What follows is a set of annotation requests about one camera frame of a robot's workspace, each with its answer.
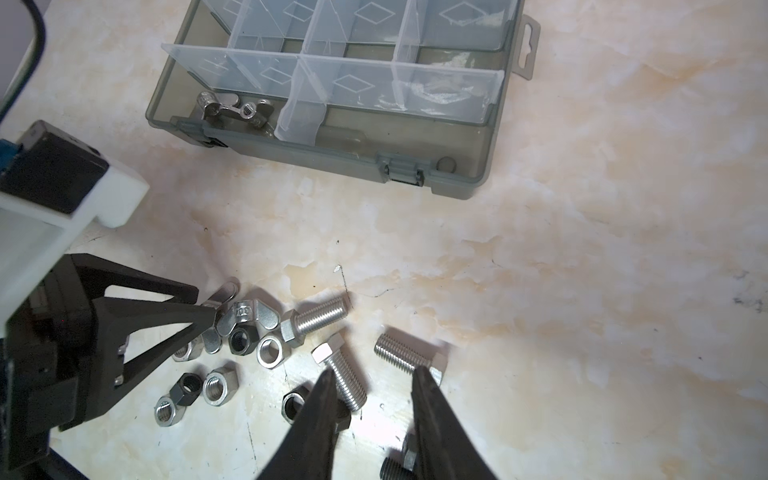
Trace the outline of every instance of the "screw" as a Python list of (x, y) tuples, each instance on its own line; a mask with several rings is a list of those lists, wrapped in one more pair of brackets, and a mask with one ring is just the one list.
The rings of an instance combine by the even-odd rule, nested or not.
[(448, 359), (441, 353), (436, 353), (432, 359), (427, 359), (408, 346), (403, 345), (386, 333), (382, 333), (373, 347), (376, 355), (392, 363), (403, 372), (413, 374), (417, 366), (425, 366), (432, 378), (440, 385)]
[(337, 298), (315, 308), (308, 310), (294, 319), (296, 322), (296, 333), (301, 336), (309, 332), (319, 330), (326, 325), (341, 320), (346, 316), (347, 309), (343, 298)]
[(342, 400), (351, 412), (356, 412), (365, 405), (368, 395), (346, 361), (341, 351), (342, 345), (344, 345), (344, 339), (338, 333), (334, 333), (325, 343), (321, 343), (312, 351), (312, 357), (318, 364), (323, 363), (333, 370)]
[(280, 333), (283, 335), (283, 340), (291, 348), (296, 349), (304, 344), (307, 333), (337, 322), (346, 314), (346, 303), (342, 297), (325, 302), (301, 314), (295, 310), (289, 310), (283, 314)]
[(388, 457), (384, 458), (382, 469), (379, 470), (379, 478), (381, 480), (411, 480), (416, 476), (405, 470), (396, 460)]

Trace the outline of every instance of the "diamond-shaped marking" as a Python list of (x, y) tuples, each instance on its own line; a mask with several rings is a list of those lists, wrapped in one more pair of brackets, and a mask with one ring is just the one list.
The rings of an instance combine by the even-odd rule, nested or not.
[(267, 70), (261, 72), (260, 75), (264, 78), (269, 78), (271, 81), (274, 81), (281, 85), (285, 85), (291, 79), (290, 75), (274, 67), (269, 67)]
[(446, 8), (440, 12), (440, 16), (452, 24), (455, 23), (459, 27), (463, 27), (478, 21), (480, 18), (487, 17), (488, 14), (471, 3), (461, 2), (453, 5), (451, 8)]
[(387, 18), (393, 16), (394, 14), (395, 12), (392, 10), (384, 8), (375, 2), (368, 2), (366, 6), (359, 8), (357, 12), (355, 12), (356, 16), (362, 18), (363, 20), (367, 20), (374, 25), (378, 25), (379, 23), (384, 22)]
[[(234, 3), (235, 5), (237, 5), (237, 10), (230, 10), (230, 9), (232, 8), (232, 7), (231, 7), (231, 5), (232, 5), (233, 3)], [(239, 1), (237, 1), (237, 0), (229, 0), (229, 1), (228, 1), (226, 4), (224, 4), (223, 10), (224, 10), (225, 12), (229, 12), (229, 13), (231, 13), (231, 14), (233, 14), (233, 15), (237, 15), (238, 13), (240, 13), (240, 7), (241, 7), (241, 6), (243, 6), (243, 3), (242, 3), (242, 2), (239, 2)]]
[(222, 60), (221, 63), (214, 63), (207, 58), (204, 58), (203, 61), (200, 62), (200, 64), (197, 65), (197, 67), (200, 68), (200, 70), (209, 71), (210, 73), (216, 75), (217, 77), (220, 77), (221, 75), (227, 73), (230, 69), (225, 67), (223, 63), (227, 61), (226, 59)]
[(367, 81), (350, 74), (344, 75), (341, 78), (337, 78), (333, 81), (333, 83), (339, 85), (345, 90), (351, 91), (353, 94), (358, 94), (361, 91), (366, 91), (375, 87), (374, 84), (368, 83)]
[[(291, 8), (292, 5), (295, 5), (296, 7), (293, 9), (293, 13), (288, 13), (288, 10)], [(312, 18), (312, 14), (315, 11), (312, 10), (310, 7), (306, 5), (301, 5), (299, 2), (291, 2), (288, 4), (288, 6), (283, 10), (283, 13), (288, 15), (289, 17), (293, 17), (296, 20), (299, 20), (301, 22), (306, 22), (310, 18)]]

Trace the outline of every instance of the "bolt thread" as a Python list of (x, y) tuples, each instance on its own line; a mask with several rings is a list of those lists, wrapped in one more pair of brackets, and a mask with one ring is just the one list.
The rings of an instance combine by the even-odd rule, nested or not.
[(391, 336), (383, 333), (373, 347), (376, 355), (382, 357), (389, 363), (392, 363), (403, 372), (413, 374), (417, 366), (423, 365), (429, 367), (432, 363), (424, 356), (414, 352), (409, 347), (403, 345)]
[(326, 325), (337, 322), (346, 316), (346, 303), (343, 298), (337, 298), (296, 316), (296, 334), (304, 336), (309, 332), (319, 330)]
[(411, 480), (416, 476), (405, 470), (396, 460), (388, 457), (384, 458), (382, 469), (379, 470), (379, 478), (381, 480)]
[(368, 395), (344, 355), (340, 351), (336, 352), (326, 359), (325, 364), (336, 374), (336, 385), (339, 387), (341, 399), (350, 412), (360, 410), (365, 405)]

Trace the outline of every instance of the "marble surface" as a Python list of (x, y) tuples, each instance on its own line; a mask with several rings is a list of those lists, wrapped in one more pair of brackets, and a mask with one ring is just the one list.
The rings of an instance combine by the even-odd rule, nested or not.
[[(353, 310), (284, 368), (159, 429), (163, 364), (51, 445), (89, 478), (250, 478), (288, 426), (282, 394), (343, 328), (369, 399), (334, 478), (377, 478), (411, 422), (386, 326), (450, 350), (442, 391), (499, 478), (765, 478), (768, 4), (528, 0), (533, 81), (513, 78), (491, 178), (467, 201), (193, 147), (144, 119), (186, 0), (54, 0), (38, 73), (2, 125), (43, 118), (151, 184), (124, 227), (73, 246), (192, 283), (230, 275), (282, 308)], [(132, 355), (160, 338), (134, 337)]]

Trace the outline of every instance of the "transparent plastic divider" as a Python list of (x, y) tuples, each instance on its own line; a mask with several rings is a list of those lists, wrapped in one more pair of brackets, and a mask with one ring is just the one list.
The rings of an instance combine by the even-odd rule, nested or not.
[(229, 48), (280, 51), (286, 38), (303, 39), (316, 0), (243, 0)]
[(422, 46), (495, 51), (518, 0), (429, 0)]
[(163, 49), (211, 90), (288, 97), (298, 55), (163, 44)]
[(203, 3), (227, 26), (230, 32), (233, 31), (243, 0), (203, 0)]
[(427, 0), (408, 0), (402, 27), (395, 45), (393, 61), (415, 63), (424, 35)]
[(275, 134), (308, 145), (327, 104), (481, 124), (504, 81), (503, 71), (474, 68), (316, 55), (301, 55), (299, 63)]
[(326, 118), (326, 99), (311, 83), (303, 59), (293, 72), (290, 96), (280, 112), (275, 136), (294, 144), (314, 145), (317, 129)]
[(302, 53), (342, 57), (348, 43), (398, 41), (408, 0), (318, 0)]

